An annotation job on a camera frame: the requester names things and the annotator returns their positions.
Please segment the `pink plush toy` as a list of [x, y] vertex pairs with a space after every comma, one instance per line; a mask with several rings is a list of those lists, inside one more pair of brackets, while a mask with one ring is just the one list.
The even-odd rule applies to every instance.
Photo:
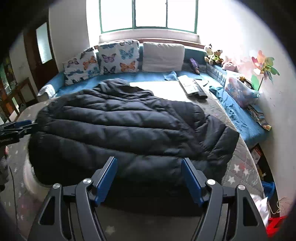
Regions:
[[226, 71], [237, 72], [237, 66], [232, 61], [223, 61], [222, 69]]

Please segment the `white plush toy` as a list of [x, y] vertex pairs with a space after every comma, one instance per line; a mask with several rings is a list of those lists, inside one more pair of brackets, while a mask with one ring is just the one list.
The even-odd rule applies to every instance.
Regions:
[[214, 62], [211, 59], [211, 57], [213, 56], [212, 45], [208, 44], [208, 45], [204, 46], [204, 50], [206, 52], [206, 56], [204, 57], [205, 62], [210, 65], [213, 65]]

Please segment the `left butterfly print pillow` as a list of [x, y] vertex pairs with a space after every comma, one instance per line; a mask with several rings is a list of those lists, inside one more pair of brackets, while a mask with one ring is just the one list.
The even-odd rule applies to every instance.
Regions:
[[63, 63], [66, 86], [99, 75], [97, 53], [94, 47], [90, 47]]

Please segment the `red plastic item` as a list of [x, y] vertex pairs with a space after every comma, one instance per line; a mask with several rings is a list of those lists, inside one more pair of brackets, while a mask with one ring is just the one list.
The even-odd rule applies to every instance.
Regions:
[[266, 233], [269, 238], [274, 237], [274, 235], [280, 229], [281, 224], [286, 219], [287, 216], [282, 217], [271, 217], [268, 219]]

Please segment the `wooden wall shelf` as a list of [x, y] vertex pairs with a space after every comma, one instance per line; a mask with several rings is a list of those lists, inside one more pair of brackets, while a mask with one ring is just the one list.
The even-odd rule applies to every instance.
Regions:
[[4, 90], [7, 95], [15, 89], [17, 82], [13, 72], [10, 57], [4, 58], [3, 63], [1, 63], [1, 81], [4, 86]]

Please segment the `butterfly print pillow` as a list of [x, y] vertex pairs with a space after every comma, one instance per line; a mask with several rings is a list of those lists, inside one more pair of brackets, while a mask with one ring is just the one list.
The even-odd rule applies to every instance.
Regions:
[[97, 46], [100, 75], [137, 73], [139, 65], [138, 40], [117, 41]]
[[99, 75], [97, 53], [94, 47], [90, 47], [63, 63], [66, 86]]

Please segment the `clear plastic storage box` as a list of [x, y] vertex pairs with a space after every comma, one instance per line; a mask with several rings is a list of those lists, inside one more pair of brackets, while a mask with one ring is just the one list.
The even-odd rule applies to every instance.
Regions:
[[225, 91], [237, 102], [241, 108], [256, 104], [260, 94], [243, 84], [238, 78], [229, 77], [225, 83]]

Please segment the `white computer keyboard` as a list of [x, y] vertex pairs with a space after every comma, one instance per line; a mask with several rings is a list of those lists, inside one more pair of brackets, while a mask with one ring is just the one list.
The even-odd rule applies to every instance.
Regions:
[[203, 88], [195, 79], [189, 78], [187, 75], [182, 75], [178, 77], [178, 81], [187, 96], [195, 97], [197, 99], [208, 98]]

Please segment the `black puffer jacket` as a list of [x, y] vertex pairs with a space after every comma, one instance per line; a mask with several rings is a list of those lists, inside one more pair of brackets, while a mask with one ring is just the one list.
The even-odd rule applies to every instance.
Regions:
[[118, 170], [104, 204], [167, 215], [192, 215], [195, 208], [182, 159], [221, 182], [239, 139], [198, 105], [156, 97], [121, 79], [54, 99], [35, 122], [28, 151], [39, 182], [77, 184], [113, 156]]

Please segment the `purple plush toy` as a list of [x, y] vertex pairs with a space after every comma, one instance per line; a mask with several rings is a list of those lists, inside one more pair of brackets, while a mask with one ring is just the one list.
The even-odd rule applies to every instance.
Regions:
[[199, 64], [198, 64], [198, 62], [197, 62], [194, 58], [190, 58], [190, 59], [189, 59], [189, 65], [190, 65], [191, 69], [192, 69], [197, 75], [200, 74], [200, 71], [199, 71]]

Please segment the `right butterfly print pillow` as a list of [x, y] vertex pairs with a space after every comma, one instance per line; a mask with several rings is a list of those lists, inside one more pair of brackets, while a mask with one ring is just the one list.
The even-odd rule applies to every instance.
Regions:
[[138, 40], [117, 41], [97, 46], [100, 75], [137, 73], [139, 65]]

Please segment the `green framed window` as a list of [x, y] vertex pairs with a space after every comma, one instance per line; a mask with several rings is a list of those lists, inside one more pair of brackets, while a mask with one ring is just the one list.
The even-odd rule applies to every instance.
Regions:
[[197, 32], [198, 1], [99, 1], [102, 33], [136, 29]]

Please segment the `colourful pinwheel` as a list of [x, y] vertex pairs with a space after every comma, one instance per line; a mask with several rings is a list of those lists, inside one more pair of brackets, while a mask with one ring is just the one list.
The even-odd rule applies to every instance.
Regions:
[[278, 70], [274, 67], [275, 59], [265, 56], [261, 50], [258, 51], [257, 57], [251, 58], [254, 69], [251, 77], [252, 87], [254, 90], [260, 90], [263, 81], [269, 79], [273, 83], [274, 76], [280, 76]]

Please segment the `plain grey pillow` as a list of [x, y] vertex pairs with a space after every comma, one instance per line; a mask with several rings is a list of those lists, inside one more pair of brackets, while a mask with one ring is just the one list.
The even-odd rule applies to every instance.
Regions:
[[185, 47], [181, 44], [143, 42], [142, 71], [181, 71]]

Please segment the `dark wooden door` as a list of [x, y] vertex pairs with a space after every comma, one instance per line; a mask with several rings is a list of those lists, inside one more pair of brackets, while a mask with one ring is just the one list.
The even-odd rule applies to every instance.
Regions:
[[23, 40], [34, 83], [37, 90], [40, 90], [58, 74], [48, 16], [44, 15], [31, 22], [23, 31]]

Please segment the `green brown plush toy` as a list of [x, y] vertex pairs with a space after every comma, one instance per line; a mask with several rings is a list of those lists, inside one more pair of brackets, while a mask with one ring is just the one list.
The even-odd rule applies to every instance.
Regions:
[[217, 64], [217, 65], [222, 65], [223, 59], [221, 58], [221, 54], [223, 53], [222, 50], [216, 50], [213, 52], [213, 54], [210, 57], [209, 64]]

